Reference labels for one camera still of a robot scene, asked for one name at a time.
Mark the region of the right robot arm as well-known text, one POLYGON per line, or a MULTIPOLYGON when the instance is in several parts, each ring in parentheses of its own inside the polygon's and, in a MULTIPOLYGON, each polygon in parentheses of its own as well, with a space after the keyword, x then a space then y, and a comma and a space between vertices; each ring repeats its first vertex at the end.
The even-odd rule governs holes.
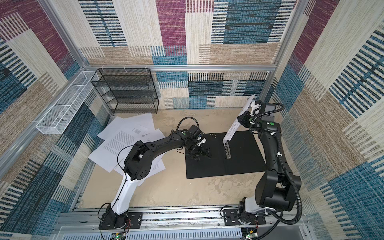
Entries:
POLYGON ((251 111, 244 111, 237 121, 262 143, 266 171, 258 182, 255 195, 239 202, 239 222, 249 225, 258 216, 271 215, 286 225, 299 222, 303 214, 300 196, 302 180, 293 174, 282 145, 282 129, 275 114, 285 109, 280 103, 255 101, 251 111))

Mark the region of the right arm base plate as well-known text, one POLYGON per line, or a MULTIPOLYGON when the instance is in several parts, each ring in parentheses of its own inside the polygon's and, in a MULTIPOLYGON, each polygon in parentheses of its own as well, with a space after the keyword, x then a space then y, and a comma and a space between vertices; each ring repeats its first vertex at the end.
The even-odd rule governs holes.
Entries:
POLYGON ((224 218, 226 226, 265 225, 267 223, 265 217, 256 217, 246 212, 239 214, 239 210, 235 208, 224 208, 220 210, 220 213, 224 218))

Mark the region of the orange black file folder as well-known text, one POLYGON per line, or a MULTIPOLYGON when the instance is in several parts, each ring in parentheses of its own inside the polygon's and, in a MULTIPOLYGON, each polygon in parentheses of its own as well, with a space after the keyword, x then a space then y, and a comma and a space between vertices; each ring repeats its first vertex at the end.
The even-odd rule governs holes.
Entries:
POLYGON ((226 158, 223 138, 225 133, 206 134, 204 146, 210 148, 210 157, 187 156, 186 177, 199 179, 248 173, 264 172, 266 163, 254 135, 249 131, 238 131, 229 141, 231 159, 226 158))

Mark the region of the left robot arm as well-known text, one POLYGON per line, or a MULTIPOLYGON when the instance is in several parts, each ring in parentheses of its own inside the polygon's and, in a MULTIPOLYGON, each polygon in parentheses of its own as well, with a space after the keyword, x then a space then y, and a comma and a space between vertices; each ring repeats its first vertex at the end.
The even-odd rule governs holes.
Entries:
POLYGON ((100 224, 105 224, 113 229, 121 229, 128 220, 129 206, 118 207, 118 204, 129 204, 139 181, 146 178, 152 169, 153 161, 162 154, 171 150, 184 148, 185 156, 199 161, 201 157, 209 157, 210 149, 205 148, 205 134, 201 131, 199 122, 193 117, 184 117, 180 120, 175 130, 162 139, 143 142, 137 141, 130 148, 128 155, 121 165, 119 157, 117 163, 124 173, 124 178, 119 187, 115 200, 107 206, 105 213, 100 217, 100 224))

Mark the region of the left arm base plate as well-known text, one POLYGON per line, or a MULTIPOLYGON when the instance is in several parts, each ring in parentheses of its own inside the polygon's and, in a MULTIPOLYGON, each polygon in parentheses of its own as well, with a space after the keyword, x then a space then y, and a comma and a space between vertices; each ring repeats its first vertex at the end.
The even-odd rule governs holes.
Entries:
POLYGON ((117 215, 111 211, 102 215, 99 230, 139 229, 142 224, 142 218, 142 212, 126 212, 117 215))

